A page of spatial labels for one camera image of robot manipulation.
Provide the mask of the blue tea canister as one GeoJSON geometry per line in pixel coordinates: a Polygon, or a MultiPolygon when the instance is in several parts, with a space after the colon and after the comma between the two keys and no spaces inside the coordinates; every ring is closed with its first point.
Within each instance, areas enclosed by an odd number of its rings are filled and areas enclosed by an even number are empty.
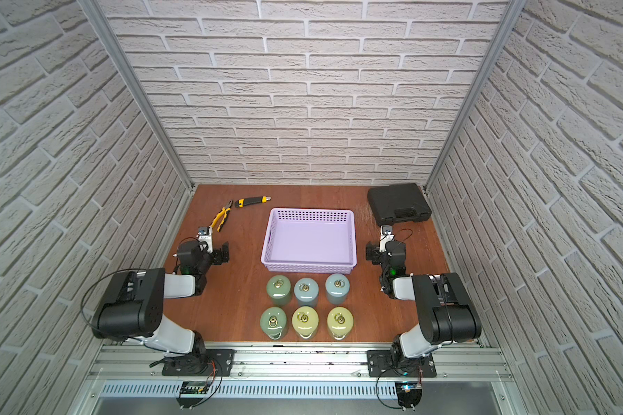
{"type": "Polygon", "coordinates": [[[318,305],[319,287],[312,278],[301,278],[294,285],[294,296],[299,307],[315,308],[318,305]]]}
{"type": "Polygon", "coordinates": [[[344,274],[334,273],[325,281],[327,300],[334,305],[343,304],[350,292],[351,284],[344,274]]]}

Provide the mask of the yellow-green tea canister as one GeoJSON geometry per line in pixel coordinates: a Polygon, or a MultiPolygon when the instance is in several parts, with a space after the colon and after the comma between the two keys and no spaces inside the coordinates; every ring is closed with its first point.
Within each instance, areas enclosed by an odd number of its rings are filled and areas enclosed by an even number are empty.
{"type": "Polygon", "coordinates": [[[346,339],[355,325],[353,314],[344,307],[333,308],[329,312],[326,322],[331,337],[337,341],[346,339]]]}
{"type": "Polygon", "coordinates": [[[312,339],[318,332],[318,312],[310,306],[299,307],[292,313],[292,328],[303,340],[312,339]]]}

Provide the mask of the green tea canister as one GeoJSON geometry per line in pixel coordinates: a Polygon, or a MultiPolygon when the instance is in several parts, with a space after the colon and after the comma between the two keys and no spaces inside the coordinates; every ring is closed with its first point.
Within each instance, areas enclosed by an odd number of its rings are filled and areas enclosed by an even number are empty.
{"type": "Polygon", "coordinates": [[[268,297],[278,307],[288,305],[292,299],[292,285],[285,275],[275,275],[268,280],[266,285],[268,297]]]}
{"type": "Polygon", "coordinates": [[[260,326],[269,339],[280,341],[287,334],[287,314],[280,307],[270,307],[261,314],[260,326]]]}

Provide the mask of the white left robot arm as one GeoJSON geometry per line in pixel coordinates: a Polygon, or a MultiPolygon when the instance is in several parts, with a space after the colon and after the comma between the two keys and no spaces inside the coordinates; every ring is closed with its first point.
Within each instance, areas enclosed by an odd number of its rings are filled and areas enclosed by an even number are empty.
{"type": "Polygon", "coordinates": [[[151,366],[161,365],[164,376],[227,376],[235,352],[208,350],[198,332],[164,314],[164,301],[202,295],[211,266],[229,261],[229,244],[214,249],[208,238],[185,240],[178,246],[176,258],[180,273],[130,268],[100,278],[107,280],[107,288],[93,316],[83,319],[99,339],[132,341],[161,353],[163,357],[151,366]]]}

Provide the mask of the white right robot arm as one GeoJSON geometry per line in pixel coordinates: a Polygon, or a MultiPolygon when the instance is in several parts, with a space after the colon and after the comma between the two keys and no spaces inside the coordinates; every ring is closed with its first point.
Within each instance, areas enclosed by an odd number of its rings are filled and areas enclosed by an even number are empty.
{"type": "Polygon", "coordinates": [[[434,351],[481,336],[479,313],[458,274],[408,273],[406,246],[397,240],[368,244],[365,257],[382,269],[381,291],[414,302],[417,315],[417,324],[397,335],[389,350],[367,352],[370,377],[434,377],[434,351]]]}

